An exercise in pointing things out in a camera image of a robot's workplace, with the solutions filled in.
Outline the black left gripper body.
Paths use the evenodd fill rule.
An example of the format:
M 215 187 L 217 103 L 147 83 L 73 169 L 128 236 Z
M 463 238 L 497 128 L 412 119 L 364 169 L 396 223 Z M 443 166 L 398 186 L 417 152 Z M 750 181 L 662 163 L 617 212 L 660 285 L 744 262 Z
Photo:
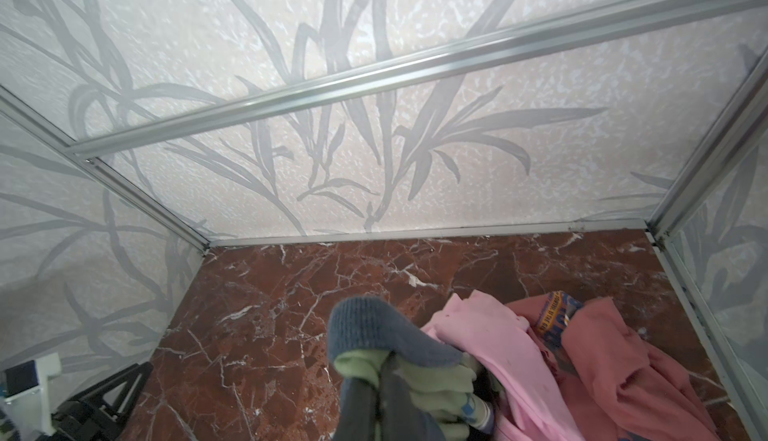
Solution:
M 114 420 L 96 403 L 65 401 L 52 416 L 52 440 L 113 440 Z

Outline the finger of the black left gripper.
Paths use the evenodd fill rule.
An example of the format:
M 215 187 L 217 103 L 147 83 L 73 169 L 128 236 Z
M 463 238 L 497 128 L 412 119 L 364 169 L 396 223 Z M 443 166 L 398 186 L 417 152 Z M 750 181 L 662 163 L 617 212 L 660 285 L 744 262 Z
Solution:
M 113 423 L 126 423 L 152 371 L 150 362 L 134 363 L 81 391 L 74 399 Z

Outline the green t-shirt with print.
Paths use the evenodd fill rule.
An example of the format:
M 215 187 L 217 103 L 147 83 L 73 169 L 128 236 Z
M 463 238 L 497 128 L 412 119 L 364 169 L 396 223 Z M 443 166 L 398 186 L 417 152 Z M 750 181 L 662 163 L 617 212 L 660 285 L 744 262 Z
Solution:
M 382 371 L 393 368 L 399 400 L 426 440 L 489 440 L 494 393 L 472 355 L 433 339 L 386 301 L 372 296 L 338 302 L 327 331 L 330 364 L 341 376 L 340 428 L 365 423 L 380 440 Z

